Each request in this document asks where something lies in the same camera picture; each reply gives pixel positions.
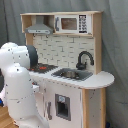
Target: sink basin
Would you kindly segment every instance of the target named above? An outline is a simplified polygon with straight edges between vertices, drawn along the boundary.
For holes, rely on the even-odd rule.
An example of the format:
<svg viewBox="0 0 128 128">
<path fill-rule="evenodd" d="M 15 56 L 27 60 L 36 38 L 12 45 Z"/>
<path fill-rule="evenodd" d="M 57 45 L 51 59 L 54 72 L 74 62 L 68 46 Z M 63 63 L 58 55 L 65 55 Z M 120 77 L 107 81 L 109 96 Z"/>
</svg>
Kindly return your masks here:
<svg viewBox="0 0 128 128">
<path fill-rule="evenodd" d="M 67 73 L 67 72 L 75 72 L 78 74 L 79 77 L 77 76 L 76 78 L 67 78 L 67 77 L 61 76 L 62 73 Z M 81 70 L 70 69 L 70 68 L 63 68 L 63 69 L 60 69 L 52 74 L 52 76 L 55 76 L 55 77 L 71 79 L 71 80 L 76 80 L 76 81 L 86 80 L 87 78 L 89 78 L 92 75 L 93 75 L 92 72 L 81 71 Z"/>
</svg>

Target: stovetop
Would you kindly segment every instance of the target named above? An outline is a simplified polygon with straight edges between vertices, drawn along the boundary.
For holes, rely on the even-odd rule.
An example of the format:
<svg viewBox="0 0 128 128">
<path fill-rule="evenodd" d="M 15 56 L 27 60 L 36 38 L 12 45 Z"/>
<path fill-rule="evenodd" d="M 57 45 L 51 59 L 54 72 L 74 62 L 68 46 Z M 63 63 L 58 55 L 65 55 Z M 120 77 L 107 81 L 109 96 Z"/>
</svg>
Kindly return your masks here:
<svg viewBox="0 0 128 128">
<path fill-rule="evenodd" d="M 29 71 L 33 71 L 33 72 L 38 72 L 38 73 L 47 73 L 48 71 L 51 71 L 55 68 L 57 68 L 58 66 L 54 66 L 54 65 L 48 65 L 48 64 L 42 64 L 42 63 L 38 63 L 35 67 L 29 69 Z"/>
</svg>

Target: shelf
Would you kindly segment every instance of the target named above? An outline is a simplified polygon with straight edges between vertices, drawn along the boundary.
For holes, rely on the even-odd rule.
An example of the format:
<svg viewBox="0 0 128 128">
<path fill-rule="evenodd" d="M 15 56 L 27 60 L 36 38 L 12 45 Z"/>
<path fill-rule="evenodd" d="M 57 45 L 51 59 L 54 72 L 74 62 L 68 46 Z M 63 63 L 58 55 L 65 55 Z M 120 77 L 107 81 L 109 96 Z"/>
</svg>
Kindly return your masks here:
<svg viewBox="0 0 128 128">
<path fill-rule="evenodd" d="M 86 36 L 86 37 L 93 37 L 92 34 L 73 34 L 73 33 L 53 33 L 53 35 L 68 35 L 68 36 Z"/>
<path fill-rule="evenodd" d="M 96 14 L 100 11 L 82 11 L 82 12 L 49 12 L 49 13 L 24 13 L 21 15 L 78 15 L 78 14 Z"/>
</svg>

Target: oven door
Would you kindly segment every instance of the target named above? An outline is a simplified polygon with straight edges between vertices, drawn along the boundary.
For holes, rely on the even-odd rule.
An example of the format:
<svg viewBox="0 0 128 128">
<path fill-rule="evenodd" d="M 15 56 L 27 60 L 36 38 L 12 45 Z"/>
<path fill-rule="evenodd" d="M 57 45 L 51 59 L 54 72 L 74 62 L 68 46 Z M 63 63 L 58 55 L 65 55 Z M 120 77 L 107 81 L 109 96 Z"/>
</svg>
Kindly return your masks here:
<svg viewBox="0 0 128 128">
<path fill-rule="evenodd" d="M 50 128 L 83 128 L 82 90 L 45 80 L 45 117 Z"/>
<path fill-rule="evenodd" d="M 79 33 L 79 15 L 56 15 L 56 33 Z"/>
</svg>

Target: floor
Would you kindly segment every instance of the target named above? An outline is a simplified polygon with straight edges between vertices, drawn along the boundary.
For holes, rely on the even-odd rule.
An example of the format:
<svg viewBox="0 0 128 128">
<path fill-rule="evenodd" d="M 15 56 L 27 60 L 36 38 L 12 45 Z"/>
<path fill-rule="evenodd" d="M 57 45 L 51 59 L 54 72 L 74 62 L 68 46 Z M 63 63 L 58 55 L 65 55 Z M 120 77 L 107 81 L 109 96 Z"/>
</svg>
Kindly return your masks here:
<svg viewBox="0 0 128 128">
<path fill-rule="evenodd" d="M 7 107 L 0 107 L 0 128 L 18 128 L 13 125 Z"/>
</svg>

